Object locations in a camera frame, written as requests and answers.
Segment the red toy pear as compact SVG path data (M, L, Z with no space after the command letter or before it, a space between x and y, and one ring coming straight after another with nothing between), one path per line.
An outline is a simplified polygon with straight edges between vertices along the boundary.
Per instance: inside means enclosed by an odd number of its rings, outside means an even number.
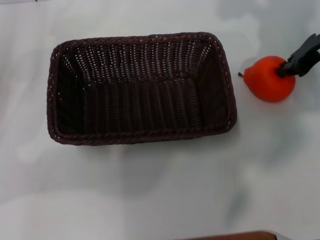
M276 70L285 60L279 56L265 56L246 68L238 76L243 78L248 89L259 99L277 103L286 99L294 90L294 76L281 77Z

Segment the dark brown woven basket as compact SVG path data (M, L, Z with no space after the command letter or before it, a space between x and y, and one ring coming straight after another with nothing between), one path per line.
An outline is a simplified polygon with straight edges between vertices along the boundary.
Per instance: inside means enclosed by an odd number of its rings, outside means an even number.
M64 145L224 134L237 122L230 69L208 32L69 40L51 54L47 129Z

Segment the brown wooden edge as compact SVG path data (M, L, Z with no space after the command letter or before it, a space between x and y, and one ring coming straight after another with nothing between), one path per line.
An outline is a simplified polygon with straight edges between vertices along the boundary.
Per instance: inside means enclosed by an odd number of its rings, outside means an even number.
M278 240L277 236L267 231L241 232L226 235L203 236L178 240Z

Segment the white tablecloth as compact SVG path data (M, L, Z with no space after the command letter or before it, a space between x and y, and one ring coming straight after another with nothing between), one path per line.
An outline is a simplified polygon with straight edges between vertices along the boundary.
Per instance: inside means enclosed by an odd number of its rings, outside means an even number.
M135 145L52 140L53 49L209 32L238 118L226 134ZM320 0L47 0L0 5L0 240L171 240L265 230L320 239L320 64L275 104L238 72L320 34Z

